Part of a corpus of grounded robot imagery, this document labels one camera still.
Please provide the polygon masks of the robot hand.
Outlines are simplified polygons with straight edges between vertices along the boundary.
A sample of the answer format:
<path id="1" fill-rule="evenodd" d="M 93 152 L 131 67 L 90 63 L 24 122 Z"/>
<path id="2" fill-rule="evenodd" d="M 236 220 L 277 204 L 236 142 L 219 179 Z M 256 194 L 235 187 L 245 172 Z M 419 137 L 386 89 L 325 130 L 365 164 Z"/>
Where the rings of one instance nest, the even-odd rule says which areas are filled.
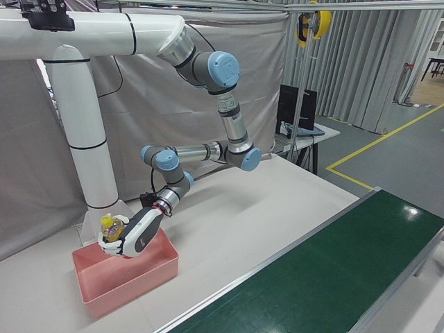
<path id="1" fill-rule="evenodd" d="M 144 207 L 129 219 L 116 241 L 104 241 L 102 232 L 99 232 L 98 244 L 108 255 L 136 257 L 156 236 L 162 219 L 163 213 L 159 209 Z"/>

